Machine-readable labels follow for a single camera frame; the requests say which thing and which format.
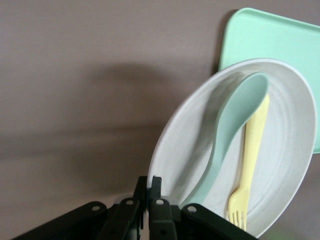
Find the beige round plate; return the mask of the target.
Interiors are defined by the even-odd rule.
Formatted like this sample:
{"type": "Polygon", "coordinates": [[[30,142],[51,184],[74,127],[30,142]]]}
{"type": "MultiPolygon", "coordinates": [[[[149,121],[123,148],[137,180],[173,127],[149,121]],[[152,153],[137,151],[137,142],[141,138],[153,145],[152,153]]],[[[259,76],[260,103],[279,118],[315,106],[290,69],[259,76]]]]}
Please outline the beige round plate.
{"type": "Polygon", "coordinates": [[[170,118],[153,152],[148,178],[160,177],[162,195],[181,205],[208,163],[218,109],[239,81],[257,72],[269,78],[270,104],[250,189],[246,230],[260,237],[292,201],[314,151],[315,100],[306,79],[291,65],[257,58],[213,75],[170,118]]]}

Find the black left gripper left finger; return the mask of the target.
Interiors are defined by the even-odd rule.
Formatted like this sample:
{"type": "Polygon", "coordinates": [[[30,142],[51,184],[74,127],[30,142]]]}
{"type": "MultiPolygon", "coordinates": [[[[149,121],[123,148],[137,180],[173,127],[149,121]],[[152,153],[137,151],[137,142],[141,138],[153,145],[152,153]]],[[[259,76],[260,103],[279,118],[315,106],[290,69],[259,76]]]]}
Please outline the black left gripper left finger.
{"type": "Polygon", "coordinates": [[[146,207],[147,177],[140,176],[133,196],[126,197],[113,206],[113,214],[107,217],[99,240],[140,240],[146,207]]]}

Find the light green rectangular tray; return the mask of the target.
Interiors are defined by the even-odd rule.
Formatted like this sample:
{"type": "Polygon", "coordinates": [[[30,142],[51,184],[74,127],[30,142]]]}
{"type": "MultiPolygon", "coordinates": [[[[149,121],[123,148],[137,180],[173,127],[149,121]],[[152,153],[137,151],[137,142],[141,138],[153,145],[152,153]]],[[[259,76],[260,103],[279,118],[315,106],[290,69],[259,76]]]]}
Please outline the light green rectangular tray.
{"type": "Polygon", "coordinates": [[[226,23],[218,68],[256,58],[283,61],[305,77],[319,124],[313,152],[320,154],[320,26],[250,7],[239,9],[226,23]]]}

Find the pale green plastic spoon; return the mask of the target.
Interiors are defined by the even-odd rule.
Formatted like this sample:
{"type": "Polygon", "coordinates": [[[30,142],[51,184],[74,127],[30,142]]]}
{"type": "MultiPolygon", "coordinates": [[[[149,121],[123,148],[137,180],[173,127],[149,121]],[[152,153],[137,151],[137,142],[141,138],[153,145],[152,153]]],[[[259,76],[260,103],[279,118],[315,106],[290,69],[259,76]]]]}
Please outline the pale green plastic spoon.
{"type": "Polygon", "coordinates": [[[267,74],[254,72],[242,80],[228,94],[218,111],[214,141],[208,163],[195,187],[180,204],[201,204],[216,181],[230,145],[237,132],[256,112],[265,99],[270,81],[267,74]]]}

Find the yellow plastic fork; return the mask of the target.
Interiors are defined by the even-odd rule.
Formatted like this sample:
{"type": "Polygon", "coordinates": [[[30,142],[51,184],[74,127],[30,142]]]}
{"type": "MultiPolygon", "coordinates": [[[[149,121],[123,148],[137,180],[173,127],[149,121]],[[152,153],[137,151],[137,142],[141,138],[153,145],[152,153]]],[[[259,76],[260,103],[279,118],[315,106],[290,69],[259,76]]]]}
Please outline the yellow plastic fork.
{"type": "Polygon", "coordinates": [[[247,230],[247,215],[253,176],[256,168],[260,146],[265,130],[270,105],[270,96],[266,95],[261,105],[245,125],[242,172],[238,188],[228,201],[229,221],[247,230]]]}

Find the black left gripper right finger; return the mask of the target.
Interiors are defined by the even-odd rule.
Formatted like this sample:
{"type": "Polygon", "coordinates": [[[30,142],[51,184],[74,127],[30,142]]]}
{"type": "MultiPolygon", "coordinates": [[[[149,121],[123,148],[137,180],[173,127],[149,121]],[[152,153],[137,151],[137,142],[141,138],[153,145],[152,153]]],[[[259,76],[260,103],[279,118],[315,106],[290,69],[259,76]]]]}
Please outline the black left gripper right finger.
{"type": "Polygon", "coordinates": [[[149,189],[149,240],[178,240],[172,198],[162,195],[162,178],[153,176],[149,189]]]}

